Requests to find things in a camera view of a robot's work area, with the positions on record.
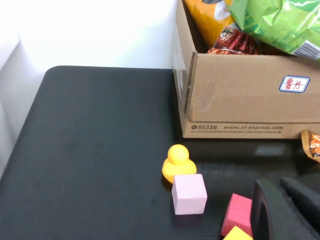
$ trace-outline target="yellow foam block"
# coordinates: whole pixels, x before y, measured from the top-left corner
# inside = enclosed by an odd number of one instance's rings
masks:
[[[253,240],[253,238],[235,226],[223,240]]]

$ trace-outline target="green snack bag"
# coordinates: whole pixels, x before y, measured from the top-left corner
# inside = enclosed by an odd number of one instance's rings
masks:
[[[288,54],[320,60],[320,0],[225,0],[239,27]]]

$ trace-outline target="red foam block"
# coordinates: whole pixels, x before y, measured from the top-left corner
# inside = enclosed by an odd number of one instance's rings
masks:
[[[251,204],[251,199],[232,194],[222,225],[222,236],[226,236],[234,226],[237,226],[252,237],[250,224]]]

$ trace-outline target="red and blue bordered label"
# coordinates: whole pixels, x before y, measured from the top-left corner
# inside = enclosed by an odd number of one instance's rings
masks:
[[[279,90],[281,92],[300,94],[307,89],[309,82],[309,77],[288,75],[283,78]]]

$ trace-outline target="box flap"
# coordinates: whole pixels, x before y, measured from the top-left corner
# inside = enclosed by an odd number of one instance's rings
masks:
[[[185,9],[182,0],[178,1],[176,10],[176,28],[173,39],[173,73],[179,102],[179,109],[185,112],[186,99],[189,93],[190,78],[195,68],[197,51],[194,45],[189,22],[193,21],[189,12]]]
[[[194,122],[320,123],[319,61],[200,53],[191,87]]]

